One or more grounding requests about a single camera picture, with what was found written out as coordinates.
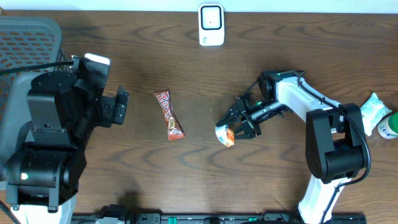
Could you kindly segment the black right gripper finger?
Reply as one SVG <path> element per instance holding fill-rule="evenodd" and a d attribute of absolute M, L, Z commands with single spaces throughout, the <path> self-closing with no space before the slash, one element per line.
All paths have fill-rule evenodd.
<path fill-rule="evenodd" d="M 240 122 L 240 111 L 237 104 L 231 105 L 223 117 L 217 121 L 216 127 L 221 127 L 224 125 L 231 125 Z"/>
<path fill-rule="evenodd" d="M 234 130 L 235 139 L 252 139 L 256 137 L 256 129 L 251 121 L 245 120 Z"/>

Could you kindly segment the orange white tissue pack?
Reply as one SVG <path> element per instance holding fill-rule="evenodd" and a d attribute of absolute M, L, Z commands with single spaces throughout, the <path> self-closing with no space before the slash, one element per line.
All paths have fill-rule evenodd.
<path fill-rule="evenodd" d="M 231 147 L 234 145 L 234 131 L 229 128 L 229 126 L 222 125 L 215 127 L 215 134 L 220 143 L 226 147 Z"/>

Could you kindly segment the orange candy bar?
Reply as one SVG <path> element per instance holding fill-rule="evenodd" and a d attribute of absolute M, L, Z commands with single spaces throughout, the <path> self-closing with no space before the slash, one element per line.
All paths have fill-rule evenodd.
<path fill-rule="evenodd" d="M 167 134 L 169 141 L 181 139 L 185 137 L 185 133 L 174 113 L 170 91 L 169 90 L 161 90 L 154 93 L 159 105 L 162 108 L 164 113 L 164 118 L 167 124 Z"/>

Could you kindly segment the green lid jar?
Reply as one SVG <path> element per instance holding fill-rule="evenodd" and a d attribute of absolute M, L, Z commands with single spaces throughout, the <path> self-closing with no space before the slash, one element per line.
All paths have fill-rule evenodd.
<path fill-rule="evenodd" d="M 392 114 L 383 119 L 377 126 L 378 133 L 385 139 L 394 139 L 398 135 L 398 114 Z"/>

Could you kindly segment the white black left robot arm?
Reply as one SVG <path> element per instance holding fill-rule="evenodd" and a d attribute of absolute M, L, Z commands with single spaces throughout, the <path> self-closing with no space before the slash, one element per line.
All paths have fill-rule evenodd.
<path fill-rule="evenodd" d="M 1 209 L 14 223 L 70 223 L 93 130 L 124 122 L 128 92 L 103 94 L 109 58 L 73 56 L 66 66 L 18 84 L 8 107 Z"/>

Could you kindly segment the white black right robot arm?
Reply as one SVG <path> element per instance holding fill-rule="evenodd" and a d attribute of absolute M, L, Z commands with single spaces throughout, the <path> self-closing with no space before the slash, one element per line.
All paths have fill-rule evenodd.
<path fill-rule="evenodd" d="M 305 123 L 305 159 L 311 173 L 306 193 L 292 213 L 263 215 L 258 223 L 365 223 L 362 215 L 332 215 L 344 187 L 362 182 L 371 168 L 361 110 L 312 88 L 305 71 L 264 71 L 254 82 L 262 100 L 251 104 L 247 90 L 217 121 L 215 134 L 230 147 L 238 139 L 261 135 L 260 124 L 284 112 Z"/>

